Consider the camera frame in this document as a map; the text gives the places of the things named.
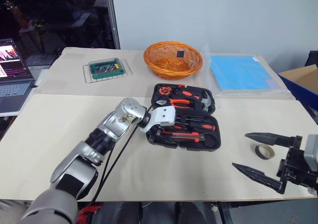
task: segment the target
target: blue box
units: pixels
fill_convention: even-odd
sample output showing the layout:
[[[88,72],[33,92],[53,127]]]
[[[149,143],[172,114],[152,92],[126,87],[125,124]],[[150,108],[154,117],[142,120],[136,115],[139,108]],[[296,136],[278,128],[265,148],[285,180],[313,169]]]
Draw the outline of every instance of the blue box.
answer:
[[[310,65],[278,74],[293,96],[318,111],[318,69]]]

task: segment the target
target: orange basket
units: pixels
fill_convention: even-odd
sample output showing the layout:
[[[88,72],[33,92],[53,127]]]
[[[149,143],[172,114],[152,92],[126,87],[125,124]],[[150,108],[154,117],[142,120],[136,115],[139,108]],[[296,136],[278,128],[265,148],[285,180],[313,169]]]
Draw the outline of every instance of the orange basket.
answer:
[[[150,45],[144,52],[144,60],[157,76],[166,80],[185,78],[199,71],[203,64],[197,50],[173,41]]]

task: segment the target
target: wire rack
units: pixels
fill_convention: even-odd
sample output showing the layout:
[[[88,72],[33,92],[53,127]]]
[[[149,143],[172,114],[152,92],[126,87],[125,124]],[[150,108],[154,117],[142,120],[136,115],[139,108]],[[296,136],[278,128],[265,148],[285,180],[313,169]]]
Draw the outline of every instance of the wire rack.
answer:
[[[116,79],[116,78],[122,78],[122,77],[127,77],[131,76],[133,73],[131,72],[130,67],[128,66],[128,63],[125,59],[120,60],[123,68],[124,68],[124,73],[121,75],[115,75],[115,76],[109,76],[109,77],[104,77],[100,79],[93,79],[92,74],[89,69],[89,65],[86,64],[83,66],[83,73],[84,73],[84,80],[85,83],[93,83],[93,82],[99,82],[99,81],[106,81],[106,80],[111,80],[111,79]]]

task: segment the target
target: toolbox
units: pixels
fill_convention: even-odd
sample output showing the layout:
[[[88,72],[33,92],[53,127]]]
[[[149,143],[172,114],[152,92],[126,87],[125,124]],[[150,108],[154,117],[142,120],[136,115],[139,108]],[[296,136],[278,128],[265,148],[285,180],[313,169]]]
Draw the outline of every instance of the toolbox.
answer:
[[[149,143],[169,148],[215,151],[221,146],[218,121],[211,116],[215,102],[211,91],[183,84],[159,83],[151,99],[153,108],[175,107],[173,126],[153,126],[146,137]]]

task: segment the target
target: white wall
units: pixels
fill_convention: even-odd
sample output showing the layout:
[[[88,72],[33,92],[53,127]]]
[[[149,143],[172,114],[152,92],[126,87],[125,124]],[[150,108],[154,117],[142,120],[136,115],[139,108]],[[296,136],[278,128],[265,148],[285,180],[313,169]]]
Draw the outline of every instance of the white wall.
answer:
[[[318,47],[318,0],[114,0],[121,49],[166,40],[213,53],[261,54],[276,71]]]

